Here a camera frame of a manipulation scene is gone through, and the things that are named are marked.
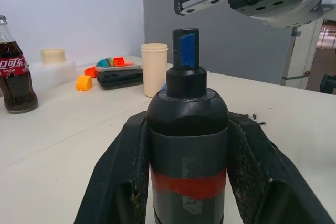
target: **red tape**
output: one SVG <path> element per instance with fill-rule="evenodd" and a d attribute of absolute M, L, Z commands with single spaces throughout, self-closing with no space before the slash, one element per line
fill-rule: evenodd
<path fill-rule="evenodd" d="M 172 191 L 196 200 L 217 196 L 225 188 L 226 170 L 206 178 L 170 178 L 151 167 L 152 185 L 157 191 Z"/>

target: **gray wall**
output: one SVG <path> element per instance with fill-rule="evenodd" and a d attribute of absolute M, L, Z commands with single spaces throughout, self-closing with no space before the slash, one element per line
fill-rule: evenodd
<path fill-rule="evenodd" d="M 169 48 L 172 30 L 199 28 L 201 65 L 208 71 L 280 83 L 291 29 L 265 27 L 224 3 L 182 17 L 174 13 L 173 0 L 144 0 L 144 23 L 145 41 L 167 43 Z"/>

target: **cola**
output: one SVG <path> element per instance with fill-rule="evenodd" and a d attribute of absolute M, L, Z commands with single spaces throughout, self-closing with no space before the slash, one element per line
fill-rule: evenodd
<path fill-rule="evenodd" d="M 37 108 L 28 64 L 18 44 L 12 40 L 4 16 L 0 16 L 0 88 L 9 113 L 25 113 Z"/>

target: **black cylindrical object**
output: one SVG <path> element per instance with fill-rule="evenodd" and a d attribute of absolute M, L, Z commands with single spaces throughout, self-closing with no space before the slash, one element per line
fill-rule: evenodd
<path fill-rule="evenodd" d="M 198 29 L 173 31 L 167 89 L 147 111 L 156 224 L 220 224 L 224 216 L 228 109 L 206 87 Z"/>

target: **red bottle label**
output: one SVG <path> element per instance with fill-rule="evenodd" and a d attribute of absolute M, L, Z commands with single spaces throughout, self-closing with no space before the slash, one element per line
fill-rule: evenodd
<path fill-rule="evenodd" d="M 20 76 L 27 72 L 29 68 L 23 56 L 0 59 L 0 77 L 9 77 L 12 73 L 14 76 Z"/>

